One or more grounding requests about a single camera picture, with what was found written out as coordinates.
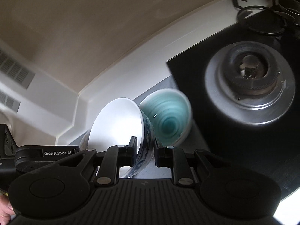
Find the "person's hand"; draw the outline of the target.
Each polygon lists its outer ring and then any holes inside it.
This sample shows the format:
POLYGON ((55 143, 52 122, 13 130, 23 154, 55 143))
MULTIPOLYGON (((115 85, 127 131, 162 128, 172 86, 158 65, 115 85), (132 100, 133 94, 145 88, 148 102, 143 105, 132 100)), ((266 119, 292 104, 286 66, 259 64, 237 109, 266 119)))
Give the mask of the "person's hand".
POLYGON ((15 215, 15 212, 8 200, 8 197, 4 194, 0 196, 0 222, 1 225, 8 224, 11 220, 11 216, 15 215))

